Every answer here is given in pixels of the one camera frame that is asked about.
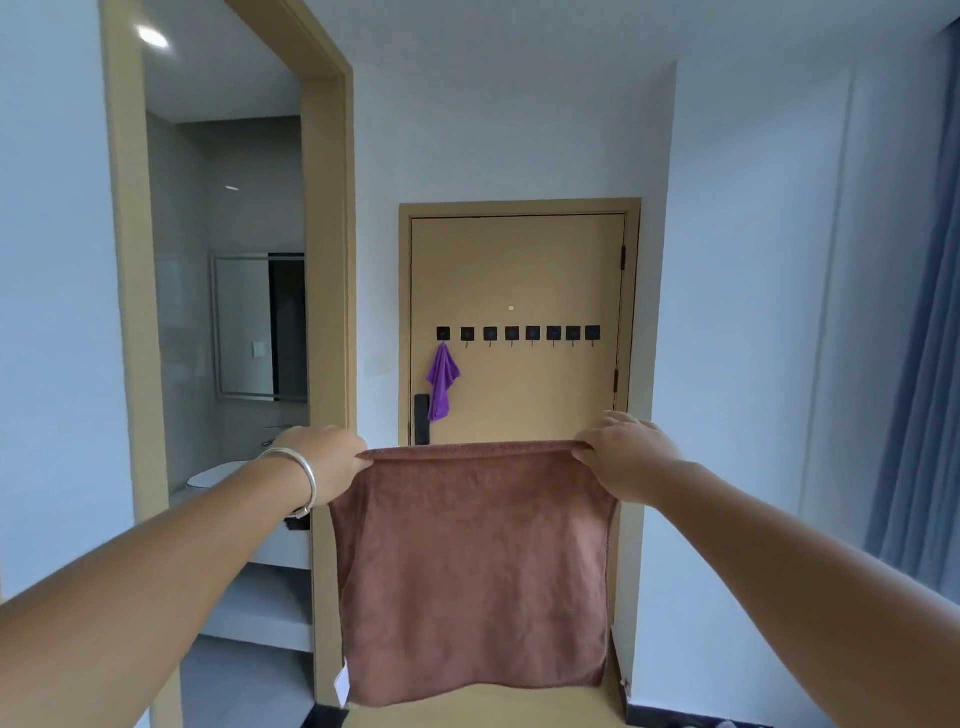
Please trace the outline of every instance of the bathroom mirror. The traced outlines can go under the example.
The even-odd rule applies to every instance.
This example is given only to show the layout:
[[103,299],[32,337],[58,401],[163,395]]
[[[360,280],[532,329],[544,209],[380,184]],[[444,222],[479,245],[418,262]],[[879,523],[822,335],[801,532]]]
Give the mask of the bathroom mirror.
[[306,402],[303,254],[214,255],[210,272],[218,395]]

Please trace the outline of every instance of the towel label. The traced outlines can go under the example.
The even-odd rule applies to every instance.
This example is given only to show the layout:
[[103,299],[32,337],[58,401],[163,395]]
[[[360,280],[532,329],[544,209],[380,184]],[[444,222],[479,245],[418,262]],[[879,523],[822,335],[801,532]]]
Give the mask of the towel label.
[[345,707],[347,705],[347,698],[350,695],[350,668],[346,660],[344,660],[344,668],[340,670],[337,678],[333,681],[333,689],[337,692],[337,700],[340,701],[340,707]]

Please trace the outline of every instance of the blue curtain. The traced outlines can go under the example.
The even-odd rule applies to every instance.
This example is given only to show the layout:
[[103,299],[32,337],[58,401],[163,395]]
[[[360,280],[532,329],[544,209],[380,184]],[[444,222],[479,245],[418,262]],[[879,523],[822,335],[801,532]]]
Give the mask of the blue curtain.
[[960,26],[947,33],[937,217],[867,550],[960,602]]

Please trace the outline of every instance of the purple towel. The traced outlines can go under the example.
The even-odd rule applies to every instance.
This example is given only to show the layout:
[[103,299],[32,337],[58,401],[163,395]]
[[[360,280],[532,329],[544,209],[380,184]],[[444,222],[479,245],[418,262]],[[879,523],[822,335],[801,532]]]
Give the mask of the purple towel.
[[430,422],[435,423],[450,414],[450,397],[446,395],[446,390],[453,386],[458,376],[460,370],[443,341],[437,348],[430,374],[426,376],[426,380],[433,384],[433,397],[430,398],[430,412],[427,415]]

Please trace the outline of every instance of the silver bangle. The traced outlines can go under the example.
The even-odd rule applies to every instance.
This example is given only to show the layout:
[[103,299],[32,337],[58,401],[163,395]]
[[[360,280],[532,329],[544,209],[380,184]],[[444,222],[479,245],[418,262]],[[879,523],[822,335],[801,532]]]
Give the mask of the silver bangle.
[[310,481],[310,502],[308,502],[302,508],[298,508],[296,511],[291,513],[290,516],[288,516],[288,518],[301,519],[310,513],[310,511],[313,510],[314,505],[317,504],[317,478],[313,474],[313,468],[310,467],[310,463],[306,461],[305,457],[303,457],[296,450],[289,448],[270,448],[261,452],[256,459],[259,460],[261,457],[274,454],[286,455],[290,459],[296,460],[298,463],[300,463],[300,467],[303,468],[307,479]]

